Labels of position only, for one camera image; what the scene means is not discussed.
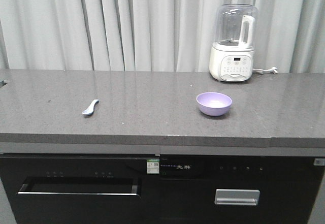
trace blender jar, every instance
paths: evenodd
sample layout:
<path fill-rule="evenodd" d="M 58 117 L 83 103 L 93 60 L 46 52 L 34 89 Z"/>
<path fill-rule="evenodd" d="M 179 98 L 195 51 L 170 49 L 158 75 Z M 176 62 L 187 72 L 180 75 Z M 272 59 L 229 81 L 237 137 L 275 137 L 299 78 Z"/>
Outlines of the blender jar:
<path fill-rule="evenodd" d="M 225 4 L 218 11 L 212 46 L 224 51 L 249 51 L 254 47 L 257 8 L 246 4 Z"/>

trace appliance drawer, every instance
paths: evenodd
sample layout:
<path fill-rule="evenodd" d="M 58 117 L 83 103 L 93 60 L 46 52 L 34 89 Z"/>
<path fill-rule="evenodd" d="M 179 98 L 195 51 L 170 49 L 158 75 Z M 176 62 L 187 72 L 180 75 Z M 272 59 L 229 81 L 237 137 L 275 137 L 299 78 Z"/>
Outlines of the appliance drawer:
<path fill-rule="evenodd" d="M 324 173 L 313 162 L 162 155 L 160 223 L 307 224 Z"/>
<path fill-rule="evenodd" d="M 3 155 L 0 173 L 18 224 L 154 223 L 155 156 Z"/>

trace sticker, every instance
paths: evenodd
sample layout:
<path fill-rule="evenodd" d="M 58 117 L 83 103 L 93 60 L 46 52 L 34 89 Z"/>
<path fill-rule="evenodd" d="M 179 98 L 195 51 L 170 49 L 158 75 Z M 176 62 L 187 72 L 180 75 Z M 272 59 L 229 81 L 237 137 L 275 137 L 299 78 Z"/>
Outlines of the sticker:
<path fill-rule="evenodd" d="M 147 159 L 147 174 L 159 174 L 159 159 Z"/>
<path fill-rule="evenodd" d="M 325 158 L 315 158 L 314 166 L 325 167 Z"/>

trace power cord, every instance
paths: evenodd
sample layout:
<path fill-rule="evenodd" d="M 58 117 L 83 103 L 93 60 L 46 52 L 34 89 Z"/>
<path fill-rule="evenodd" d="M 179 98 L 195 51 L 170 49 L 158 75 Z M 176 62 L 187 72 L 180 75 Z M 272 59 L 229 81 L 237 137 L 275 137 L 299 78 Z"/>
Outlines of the power cord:
<path fill-rule="evenodd" d="M 272 67 L 271 69 L 263 70 L 263 69 L 252 69 L 254 73 L 264 74 L 264 73 L 274 73 L 278 74 L 278 69 L 276 67 Z"/>

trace bowl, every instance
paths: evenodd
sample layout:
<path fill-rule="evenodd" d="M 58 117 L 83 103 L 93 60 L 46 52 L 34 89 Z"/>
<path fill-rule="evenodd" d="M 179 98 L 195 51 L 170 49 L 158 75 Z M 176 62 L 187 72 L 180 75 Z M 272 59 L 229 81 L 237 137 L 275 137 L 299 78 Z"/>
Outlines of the bowl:
<path fill-rule="evenodd" d="M 232 99 L 216 92 L 200 93 L 197 96 L 197 103 L 200 111 L 209 116 L 221 116 L 225 114 L 232 105 Z"/>

